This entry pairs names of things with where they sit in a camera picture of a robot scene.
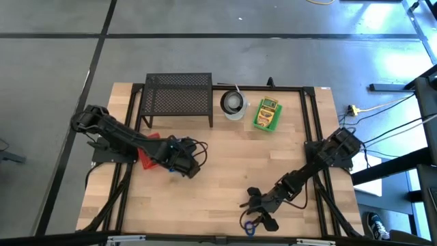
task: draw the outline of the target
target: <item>wooden table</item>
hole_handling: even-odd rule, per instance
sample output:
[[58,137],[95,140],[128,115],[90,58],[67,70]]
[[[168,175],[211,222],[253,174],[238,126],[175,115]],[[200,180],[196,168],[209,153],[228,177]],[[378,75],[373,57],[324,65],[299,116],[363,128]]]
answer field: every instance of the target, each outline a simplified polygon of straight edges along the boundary
[[[108,103],[108,110],[118,121],[124,122],[131,83],[115,83]],[[220,108],[220,98],[225,91],[214,90],[214,128],[206,117],[155,117],[153,129],[142,123],[145,135],[158,132],[161,137],[189,136],[208,143],[208,161],[193,178],[157,167],[144,170],[140,163],[134,165],[122,232],[142,234],[195,234],[245,236],[238,220],[247,202],[246,189],[259,187],[262,192],[273,188],[274,183],[294,169],[305,164],[303,143],[305,128],[302,119],[300,96],[296,92],[244,92],[251,102],[244,119],[228,120]],[[333,96],[329,88],[315,88],[323,136],[329,136],[339,125]],[[252,125],[259,101],[269,96],[283,106],[275,132],[267,133]],[[139,94],[134,112],[137,112]],[[309,98],[308,112],[313,139],[316,139]],[[135,115],[131,122],[134,126]],[[202,162],[203,155],[196,157]],[[105,163],[89,177],[77,229],[88,225],[107,201],[114,172],[114,163]],[[356,231],[363,233],[350,175],[339,168],[330,169],[335,201],[345,218]],[[283,204],[272,216],[279,224],[276,232],[257,228],[256,236],[320,237],[320,226],[315,203],[313,181],[308,183],[308,207],[298,210]],[[305,192],[293,201],[305,202]],[[328,232],[333,234],[330,213],[324,205]],[[116,204],[110,229],[115,227],[118,211]]]

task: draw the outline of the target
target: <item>sneaker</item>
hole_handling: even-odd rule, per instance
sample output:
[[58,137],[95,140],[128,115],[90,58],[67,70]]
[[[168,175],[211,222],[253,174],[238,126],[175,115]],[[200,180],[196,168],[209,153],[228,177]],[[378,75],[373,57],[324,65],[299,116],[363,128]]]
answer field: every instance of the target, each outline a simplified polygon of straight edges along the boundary
[[390,240],[389,233],[382,225],[381,218],[375,213],[367,213],[367,227],[373,234],[373,238],[376,240]]

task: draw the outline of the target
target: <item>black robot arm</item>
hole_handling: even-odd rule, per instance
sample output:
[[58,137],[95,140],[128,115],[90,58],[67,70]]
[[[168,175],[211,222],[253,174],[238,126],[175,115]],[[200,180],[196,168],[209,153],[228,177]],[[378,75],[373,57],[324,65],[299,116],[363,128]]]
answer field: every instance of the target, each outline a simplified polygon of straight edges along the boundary
[[110,148],[112,152],[128,156],[137,156],[139,148],[154,162],[189,178],[200,170],[201,165],[192,155],[198,141],[189,137],[176,139],[174,136],[149,139],[118,122],[104,107],[88,105],[83,112],[72,117],[71,127],[79,133],[99,134],[109,143],[109,146],[89,143],[95,148]]
[[[305,166],[282,176],[282,178],[274,184],[273,189],[266,194],[262,194],[258,188],[248,188],[249,201],[245,204],[241,204],[240,207],[249,206],[246,211],[247,214],[255,212],[261,214],[255,220],[254,224],[263,223],[267,231],[278,230],[278,224],[269,213],[274,213],[284,200],[291,202],[302,191],[302,187],[308,179],[317,176],[316,174],[319,171],[330,167],[337,159],[348,159],[354,156],[360,150],[360,146],[361,141],[348,129],[337,129],[331,136],[312,149],[312,159],[307,160],[308,163]],[[315,182],[319,192],[324,192],[322,197],[325,200],[327,198],[329,199],[320,179],[316,179]],[[326,203],[330,208],[336,210],[335,215],[341,215],[332,200]],[[347,221],[341,223],[341,225],[346,227],[344,230],[350,230],[352,228],[348,226]]]

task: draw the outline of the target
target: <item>yellow cable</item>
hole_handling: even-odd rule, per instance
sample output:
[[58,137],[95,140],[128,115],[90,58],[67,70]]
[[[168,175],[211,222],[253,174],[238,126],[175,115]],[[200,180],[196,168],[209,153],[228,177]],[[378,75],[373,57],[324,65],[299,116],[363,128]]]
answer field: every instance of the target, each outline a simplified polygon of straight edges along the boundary
[[387,102],[387,103],[384,103],[383,105],[378,105],[378,106],[372,107],[370,109],[359,109],[358,112],[368,112],[368,111],[371,111],[371,110],[374,110],[374,109],[377,109],[377,108],[381,108],[383,106],[387,106],[387,105],[392,104],[392,103],[396,103],[396,102],[398,102],[400,100],[403,100],[405,98],[400,98],[400,99],[397,99],[397,100],[392,100],[391,102]]
[[332,4],[335,0],[330,0],[330,1],[327,2],[327,3],[317,2],[317,1],[313,1],[313,0],[307,0],[307,1],[310,2],[310,3],[318,4],[318,5],[330,5],[330,4]]

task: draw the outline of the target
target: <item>metal mesh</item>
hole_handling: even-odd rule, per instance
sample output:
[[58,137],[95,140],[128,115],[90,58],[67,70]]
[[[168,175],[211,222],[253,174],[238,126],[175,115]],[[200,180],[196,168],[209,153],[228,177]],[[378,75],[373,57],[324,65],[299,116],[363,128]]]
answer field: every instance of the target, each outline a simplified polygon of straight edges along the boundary
[[211,74],[148,74],[143,115],[209,115]]

